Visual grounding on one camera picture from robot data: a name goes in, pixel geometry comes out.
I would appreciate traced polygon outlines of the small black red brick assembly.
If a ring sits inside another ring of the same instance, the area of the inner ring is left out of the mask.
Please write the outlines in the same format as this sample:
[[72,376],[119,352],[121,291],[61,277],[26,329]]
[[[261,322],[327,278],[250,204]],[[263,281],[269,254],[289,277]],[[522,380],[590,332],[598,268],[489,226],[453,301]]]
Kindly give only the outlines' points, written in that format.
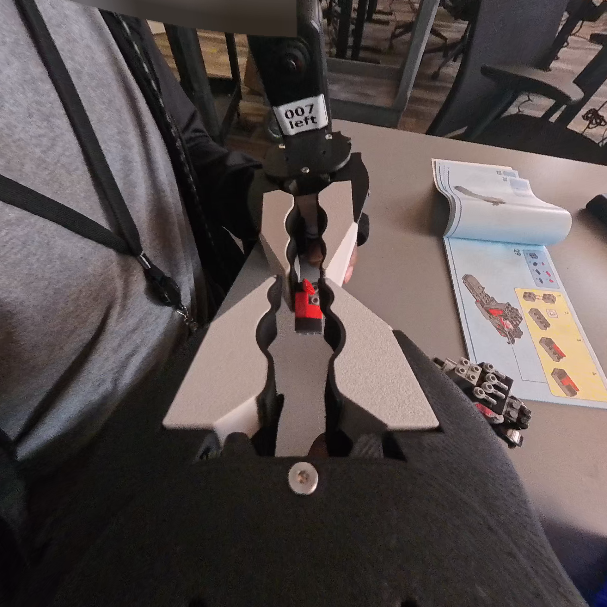
[[316,293],[309,296],[302,290],[302,281],[295,285],[293,292],[294,329],[298,334],[322,335],[325,316],[321,308],[319,285],[317,282],[311,282]]

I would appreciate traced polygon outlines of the black metal table frame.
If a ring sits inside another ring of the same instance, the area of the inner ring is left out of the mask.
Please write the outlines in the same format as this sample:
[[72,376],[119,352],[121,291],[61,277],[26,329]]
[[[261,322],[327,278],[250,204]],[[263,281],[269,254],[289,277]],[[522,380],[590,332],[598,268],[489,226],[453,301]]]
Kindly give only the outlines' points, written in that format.
[[242,82],[234,34],[225,33],[231,76],[211,77],[206,71],[198,33],[193,28],[164,24],[181,87],[195,105],[209,136],[224,144],[239,116]]

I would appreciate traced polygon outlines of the person's grey sweater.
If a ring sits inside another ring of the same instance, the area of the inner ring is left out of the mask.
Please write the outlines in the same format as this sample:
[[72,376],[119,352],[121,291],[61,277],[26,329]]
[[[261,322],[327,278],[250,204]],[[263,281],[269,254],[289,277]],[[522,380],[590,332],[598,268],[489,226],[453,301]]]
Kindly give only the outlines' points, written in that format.
[[[36,3],[144,251],[198,312],[200,262],[140,87],[97,10]],[[1,1],[1,175],[118,230],[14,1]],[[72,456],[186,333],[135,259],[1,201],[1,430],[21,464]]]

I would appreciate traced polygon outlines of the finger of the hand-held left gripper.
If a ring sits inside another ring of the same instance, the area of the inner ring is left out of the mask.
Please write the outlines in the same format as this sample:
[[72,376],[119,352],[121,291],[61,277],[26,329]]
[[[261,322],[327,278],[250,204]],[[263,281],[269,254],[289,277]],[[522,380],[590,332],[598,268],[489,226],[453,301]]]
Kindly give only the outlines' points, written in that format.
[[350,181],[336,181],[317,194],[315,254],[322,277],[342,286],[358,237]]
[[297,245],[292,235],[296,224],[297,205],[292,194],[281,190],[263,194],[260,241],[271,272],[282,277],[288,305],[294,305],[297,285]]

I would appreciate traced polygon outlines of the grey black toy brick truck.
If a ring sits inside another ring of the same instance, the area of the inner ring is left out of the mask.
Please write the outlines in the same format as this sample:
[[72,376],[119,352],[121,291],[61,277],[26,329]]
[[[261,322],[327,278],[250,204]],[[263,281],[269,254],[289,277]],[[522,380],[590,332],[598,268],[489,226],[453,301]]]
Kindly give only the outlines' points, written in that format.
[[459,387],[509,448],[522,446],[523,432],[529,427],[532,413],[512,393],[511,377],[489,362],[476,363],[467,358],[434,358],[433,362]]

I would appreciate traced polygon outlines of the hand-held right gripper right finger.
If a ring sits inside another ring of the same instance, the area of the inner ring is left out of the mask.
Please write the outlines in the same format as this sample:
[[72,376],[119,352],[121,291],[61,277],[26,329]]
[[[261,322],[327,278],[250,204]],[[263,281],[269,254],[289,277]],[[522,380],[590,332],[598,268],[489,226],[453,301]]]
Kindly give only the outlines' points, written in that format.
[[330,279],[319,283],[328,435],[436,430],[439,422],[398,340],[400,333]]

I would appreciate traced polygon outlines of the grey utility cart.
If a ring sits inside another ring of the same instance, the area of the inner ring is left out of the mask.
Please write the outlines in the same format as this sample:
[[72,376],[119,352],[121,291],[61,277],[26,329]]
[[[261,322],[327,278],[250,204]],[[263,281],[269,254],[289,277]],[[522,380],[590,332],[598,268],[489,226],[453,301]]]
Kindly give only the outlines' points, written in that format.
[[352,53],[346,57],[350,38],[352,1],[340,15],[336,56],[328,61],[329,104],[334,120],[396,128],[410,99],[439,1],[421,1],[414,19],[407,52],[399,65],[381,65],[359,60],[368,1],[359,1],[354,25]]

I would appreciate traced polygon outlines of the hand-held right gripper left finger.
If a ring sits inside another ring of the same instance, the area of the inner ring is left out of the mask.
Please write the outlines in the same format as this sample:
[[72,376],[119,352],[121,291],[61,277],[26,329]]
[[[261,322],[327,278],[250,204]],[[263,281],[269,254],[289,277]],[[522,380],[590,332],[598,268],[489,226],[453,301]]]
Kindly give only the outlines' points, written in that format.
[[164,419],[168,430],[255,435],[280,415],[269,345],[281,278],[271,276],[209,326]]

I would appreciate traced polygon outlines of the person's left hand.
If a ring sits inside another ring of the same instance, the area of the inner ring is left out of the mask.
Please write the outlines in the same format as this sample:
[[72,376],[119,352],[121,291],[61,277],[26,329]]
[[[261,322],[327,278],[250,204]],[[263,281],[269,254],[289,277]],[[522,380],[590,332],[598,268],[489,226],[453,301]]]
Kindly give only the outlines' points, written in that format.
[[[319,268],[323,262],[323,243],[320,238],[317,239],[309,239],[307,241],[307,248],[305,251],[305,256],[310,265]],[[355,243],[352,249],[352,254],[350,256],[350,260],[348,262],[343,284],[349,283],[352,278],[354,267],[358,261],[358,244]]]

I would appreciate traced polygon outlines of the grey desk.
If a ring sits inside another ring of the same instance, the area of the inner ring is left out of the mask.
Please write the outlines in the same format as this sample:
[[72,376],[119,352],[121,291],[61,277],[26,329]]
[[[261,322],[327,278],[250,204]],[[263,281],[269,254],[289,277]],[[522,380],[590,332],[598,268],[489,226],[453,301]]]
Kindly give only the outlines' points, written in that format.
[[[371,236],[353,293],[428,354],[463,340],[438,234],[431,156],[512,164],[537,193],[573,211],[573,244],[554,253],[590,341],[606,362],[606,228],[582,208],[606,192],[606,168],[415,133],[342,124],[371,174]],[[205,472],[217,538],[204,543],[207,605],[584,605],[606,584],[606,412],[538,404],[517,470],[480,415],[410,341],[406,353],[443,431],[397,438],[397,459],[313,457],[316,492],[287,488],[283,461],[229,457]]]

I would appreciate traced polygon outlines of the brick instruction booklet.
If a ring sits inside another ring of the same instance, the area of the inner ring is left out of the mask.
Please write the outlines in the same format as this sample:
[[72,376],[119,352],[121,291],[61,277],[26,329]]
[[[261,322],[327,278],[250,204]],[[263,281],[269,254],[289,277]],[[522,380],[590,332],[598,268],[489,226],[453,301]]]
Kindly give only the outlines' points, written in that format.
[[522,400],[606,409],[606,376],[548,251],[570,212],[509,166],[433,158],[432,172],[468,358],[493,363]]

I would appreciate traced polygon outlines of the dark grey office chair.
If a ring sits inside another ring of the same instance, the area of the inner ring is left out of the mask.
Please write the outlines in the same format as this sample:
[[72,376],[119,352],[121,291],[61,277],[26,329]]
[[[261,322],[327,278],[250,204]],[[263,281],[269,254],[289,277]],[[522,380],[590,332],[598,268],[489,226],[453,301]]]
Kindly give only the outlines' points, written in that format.
[[427,134],[470,127],[497,99],[483,65],[539,67],[560,29],[568,1],[480,1],[456,78]]

